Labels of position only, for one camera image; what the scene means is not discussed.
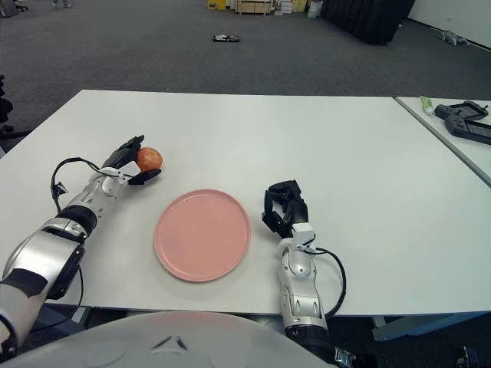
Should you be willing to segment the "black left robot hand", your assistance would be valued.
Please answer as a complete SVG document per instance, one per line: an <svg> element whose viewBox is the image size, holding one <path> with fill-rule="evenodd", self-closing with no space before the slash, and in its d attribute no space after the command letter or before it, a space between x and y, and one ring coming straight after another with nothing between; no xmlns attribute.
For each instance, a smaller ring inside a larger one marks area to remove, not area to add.
<svg viewBox="0 0 491 368"><path fill-rule="evenodd" d="M113 168L121 170L128 163L137 163L137 154L142 150L141 143L144 135L135 136L126 143L114 150L109 158L103 163L103 168ZM143 185L146 181L158 176L162 172L161 168L140 169L138 174L131 174L128 180L129 185Z"/></svg>

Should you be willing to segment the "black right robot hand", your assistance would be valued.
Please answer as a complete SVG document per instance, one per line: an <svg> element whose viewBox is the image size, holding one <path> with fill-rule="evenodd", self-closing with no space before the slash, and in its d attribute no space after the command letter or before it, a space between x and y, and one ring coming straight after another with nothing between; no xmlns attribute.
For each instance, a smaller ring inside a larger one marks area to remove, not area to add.
<svg viewBox="0 0 491 368"><path fill-rule="evenodd" d="M282 239L293 236L293 225L308 222L308 207L293 180L269 186L264 195L262 221Z"/></svg>

